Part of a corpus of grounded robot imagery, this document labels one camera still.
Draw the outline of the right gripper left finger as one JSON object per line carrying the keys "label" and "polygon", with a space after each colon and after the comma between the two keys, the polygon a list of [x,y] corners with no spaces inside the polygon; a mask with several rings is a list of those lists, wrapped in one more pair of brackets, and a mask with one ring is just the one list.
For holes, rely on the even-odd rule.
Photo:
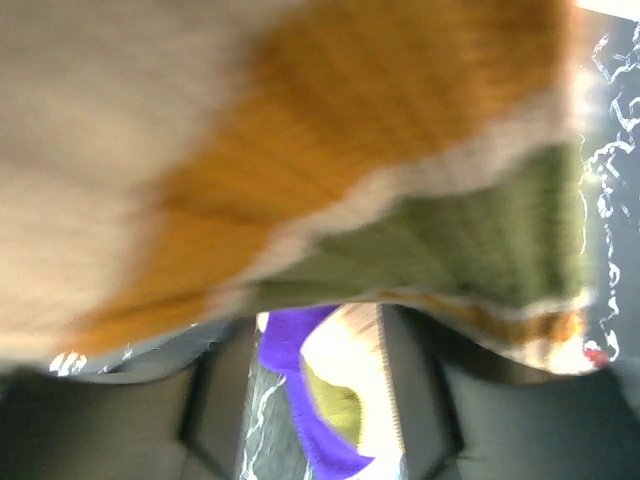
{"label": "right gripper left finger", "polygon": [[232,479],[255,322],[196,327],[101,374],[1,380],[4,479]]}

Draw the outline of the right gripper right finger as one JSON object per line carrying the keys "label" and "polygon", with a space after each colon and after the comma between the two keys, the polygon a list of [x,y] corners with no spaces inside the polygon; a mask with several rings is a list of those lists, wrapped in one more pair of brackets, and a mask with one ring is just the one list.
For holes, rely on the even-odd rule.
{"label": "right gripper right finger", "polygon": [[381,309],[411,479],[635,479],[639,364],[554,377]]}

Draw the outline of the purple sock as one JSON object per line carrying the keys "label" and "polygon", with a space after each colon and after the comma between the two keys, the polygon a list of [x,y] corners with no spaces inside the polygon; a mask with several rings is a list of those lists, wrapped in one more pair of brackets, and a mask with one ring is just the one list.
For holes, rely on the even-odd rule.
{"label": "purple sock", "polygon": [[338,310],[324,305],[259,315],[259,362],[284,377],[295,431],[319,479],[350,479],[373,461],[357,450],[362,423],[357,394],[320,379],[301,353],[311,333]]}

